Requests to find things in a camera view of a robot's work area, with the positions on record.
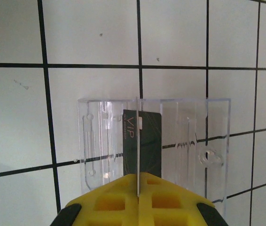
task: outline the black card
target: black card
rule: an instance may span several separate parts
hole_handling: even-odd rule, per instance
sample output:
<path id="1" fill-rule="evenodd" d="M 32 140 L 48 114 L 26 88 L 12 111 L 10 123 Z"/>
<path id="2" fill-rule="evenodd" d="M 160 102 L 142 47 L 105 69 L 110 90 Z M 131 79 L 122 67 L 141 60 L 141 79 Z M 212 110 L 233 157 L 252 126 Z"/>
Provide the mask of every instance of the black card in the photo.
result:
<path id="1" fill-rule="evenodd" d="M 140 130 L 140 172 L 161 177 L 161 114 L 139 112 L 142 118 Z M 124 110 L 123 114 L 124 175 L 137 173 L 136 111 Z"/>

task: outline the clear acrylic card holder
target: clear acrylic card holder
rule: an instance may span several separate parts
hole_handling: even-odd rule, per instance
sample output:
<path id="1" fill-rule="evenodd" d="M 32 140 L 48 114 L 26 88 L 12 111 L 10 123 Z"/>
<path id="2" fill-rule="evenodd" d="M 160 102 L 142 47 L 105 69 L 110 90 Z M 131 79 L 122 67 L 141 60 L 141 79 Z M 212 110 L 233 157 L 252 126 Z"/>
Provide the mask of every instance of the clear acrylic card holder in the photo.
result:
<path id="1" fill-rule="evenodd" d="M 225 216 L 230 126 L 226 98 L 80 99 L 82 193 L 124 175 L 124 110 L 161 114 L 161 177 L 213 201 Z"/>

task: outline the yellow plastic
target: yellow plastic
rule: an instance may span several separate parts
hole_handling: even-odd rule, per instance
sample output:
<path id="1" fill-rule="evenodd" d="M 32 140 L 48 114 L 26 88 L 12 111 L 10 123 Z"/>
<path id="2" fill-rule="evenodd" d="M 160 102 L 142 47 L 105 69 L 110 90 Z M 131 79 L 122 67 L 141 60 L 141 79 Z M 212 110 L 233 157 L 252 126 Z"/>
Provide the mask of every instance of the yellow plastic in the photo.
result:
<path id="1" fill-rule="evenodd" d="M 73 226 L 207 226 L 196 204 L 214 207 L 209 200 L 149 173 L 138 199 L 136 180 L 126 175 L 69 202 L 82 205 Z"/>

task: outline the black rubber grip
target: black rubber grip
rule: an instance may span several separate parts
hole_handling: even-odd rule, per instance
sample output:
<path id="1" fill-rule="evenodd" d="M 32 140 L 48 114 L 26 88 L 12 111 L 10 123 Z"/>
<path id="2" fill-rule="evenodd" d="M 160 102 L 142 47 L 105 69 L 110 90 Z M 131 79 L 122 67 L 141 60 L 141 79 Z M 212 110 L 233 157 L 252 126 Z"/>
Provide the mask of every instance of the black rubber grip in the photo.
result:
<path id="1" fill-rule="evenodd" d="M 198 203 L 197 208 L 202 214 L 207 226 L 228 226 L 215 208 L 204 203 Z"/>
<path id="2" fill-rule="evenodd" d="M 72 204 L 62 209 L 50 226 L 72 226 L 82 206 Z"/>

